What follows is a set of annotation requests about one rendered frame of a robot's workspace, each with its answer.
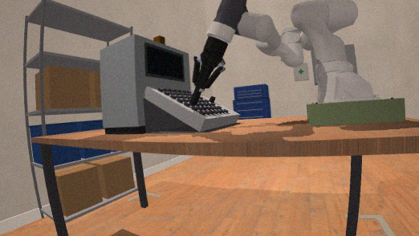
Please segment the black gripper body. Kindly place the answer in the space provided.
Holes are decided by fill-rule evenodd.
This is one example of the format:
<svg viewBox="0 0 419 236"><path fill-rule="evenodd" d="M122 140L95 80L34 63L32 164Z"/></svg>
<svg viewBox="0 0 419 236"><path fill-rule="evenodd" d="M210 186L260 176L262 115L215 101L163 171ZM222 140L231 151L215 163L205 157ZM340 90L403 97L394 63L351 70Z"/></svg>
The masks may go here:
<svg viewBox="0 0 419 236"><path fill-rule="evenodd" d="M215 37L208 36L204 50L201 53L201 63L204 56L207 57L205 67L207 67L209 60L213 59L214 61L212 62L210 69L214 69L218 66L219 63L222 62L222 57L225 54L227 46L228 43L220 39L216 39Z"/></svg>

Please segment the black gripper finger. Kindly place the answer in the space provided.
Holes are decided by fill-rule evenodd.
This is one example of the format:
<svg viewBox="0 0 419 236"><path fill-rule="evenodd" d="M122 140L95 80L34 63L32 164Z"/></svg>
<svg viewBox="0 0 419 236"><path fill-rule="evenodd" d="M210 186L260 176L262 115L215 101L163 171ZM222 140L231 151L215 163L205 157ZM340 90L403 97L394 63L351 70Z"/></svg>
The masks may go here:
<svg viewBox="0 0 419 236"><path fill-rule="evenodd" d="M193 68L193 81L192 82L194 83L193 88L195 90L194 90L192 98L189 102L190 104L193 101L194 95L195 95L196 90L197 90L197 86L201 82L201 79L202 79L202 77L205 73L205 68L206 68L205 63L206 63L207 57L206 56L203 57L202 64L201 64L201 56L200 55L199 56L194 56L193 59L194 59L194 68ZM201 67L201 70L200 70L200 67Z"/></svg>
<svg viewBox="0 0 419 236"><path fill-rule="evenodd" d="M205 69L205 73L201 79L200 84L197 86L196 93L191 103L192 105L197 105L201 92L203 92L206 88L210 88L210 86L215 81L215 79L220 75L220 73L222 73L225 70L225 68L222 66L222 63L219 63L217 66L217 69L210 76L211 72L214 70L214 69L210 69L213 61L214 61L213 59L209 59L209 62Z"/></svg>

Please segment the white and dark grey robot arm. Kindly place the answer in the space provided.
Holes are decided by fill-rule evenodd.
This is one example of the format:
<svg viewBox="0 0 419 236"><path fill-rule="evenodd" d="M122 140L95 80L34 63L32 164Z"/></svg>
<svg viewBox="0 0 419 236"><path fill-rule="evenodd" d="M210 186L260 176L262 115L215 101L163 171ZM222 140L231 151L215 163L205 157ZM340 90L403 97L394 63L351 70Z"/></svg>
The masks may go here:
<svg viewBox="0 0 419 236"><path fill-rule="evenodd" d="M284 27L280 35L272 18L267 14L248 12L246 1L222 0L206 35L226 43L231 43L234 35L257 39L255 45L261 52L280 56L288 67L303 64L303 49L315 49L316 103L380 100L378 95L373 95L371 84L353 72L352 64L347 62L344 41L333 34L356 21L358 8L353 1L296 3L291 9L294 26Z"/></svg>

